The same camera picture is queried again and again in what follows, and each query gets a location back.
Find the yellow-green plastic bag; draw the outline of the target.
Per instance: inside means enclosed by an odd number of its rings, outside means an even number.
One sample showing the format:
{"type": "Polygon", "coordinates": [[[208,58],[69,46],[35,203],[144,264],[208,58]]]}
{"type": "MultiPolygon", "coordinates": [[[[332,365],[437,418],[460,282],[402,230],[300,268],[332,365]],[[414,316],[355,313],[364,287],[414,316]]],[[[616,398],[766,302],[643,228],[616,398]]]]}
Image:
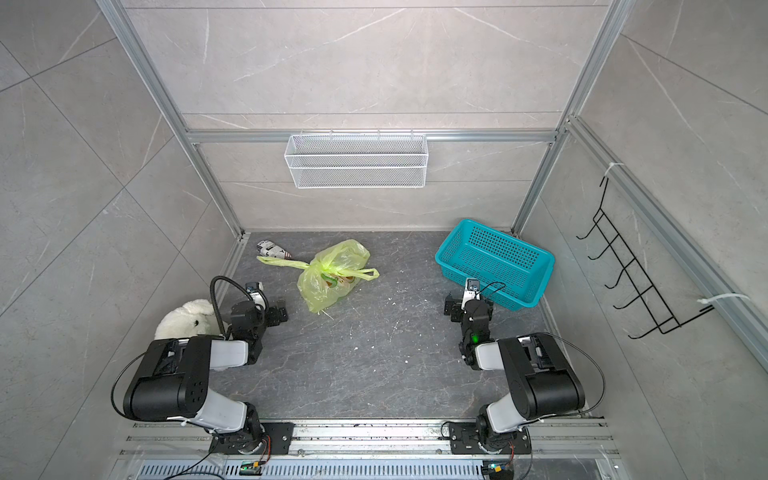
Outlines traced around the yellow-green plastic bag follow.
{"type": "Polygon", "coordinates": [[[372,281],[380,274],[367,268],[370,252],[357,240],[348,239],[330,246],[309,262],[258,256],[265,264],[299,269],[297,288],[311,313],[321,313],[347,296],[361,281],[372,281]]]}

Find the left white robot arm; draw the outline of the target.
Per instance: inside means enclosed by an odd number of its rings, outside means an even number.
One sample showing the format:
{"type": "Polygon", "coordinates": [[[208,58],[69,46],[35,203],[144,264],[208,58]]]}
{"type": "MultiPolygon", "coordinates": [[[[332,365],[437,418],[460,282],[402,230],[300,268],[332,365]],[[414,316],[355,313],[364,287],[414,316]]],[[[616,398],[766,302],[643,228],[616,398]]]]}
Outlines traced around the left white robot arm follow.
{"type": "Polygon", "coordinates": [[[232,338],[212,330],[214,306],[189,301],[168,313],[139,357],[118,413],[141,422],[191,424],[212,435],[209,451],[286,455],[294,424],[259,419],[256,407],[214,391],[210,373],[256,363],[266,329],[288,320],[285,302],[246,300],[232,307],[232,338]]]}

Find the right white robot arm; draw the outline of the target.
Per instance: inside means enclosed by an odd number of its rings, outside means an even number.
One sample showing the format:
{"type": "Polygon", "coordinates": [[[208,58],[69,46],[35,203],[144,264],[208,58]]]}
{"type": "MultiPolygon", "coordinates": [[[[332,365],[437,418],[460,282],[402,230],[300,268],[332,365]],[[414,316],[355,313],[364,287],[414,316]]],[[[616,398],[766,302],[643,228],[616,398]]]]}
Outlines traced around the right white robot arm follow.
{"type": "Polygon", "coordinates": [[[502,398],[480,408],[474,421],[443,424],[441,434],[454,454],[510,453],[527,425],[585,406],[583,386],[551,334],[492,338],[493,303],[475,291],[460,299],[448,295],[444,314],[460,325],[465,364],[503,372],[508,386],[502,398]]]}

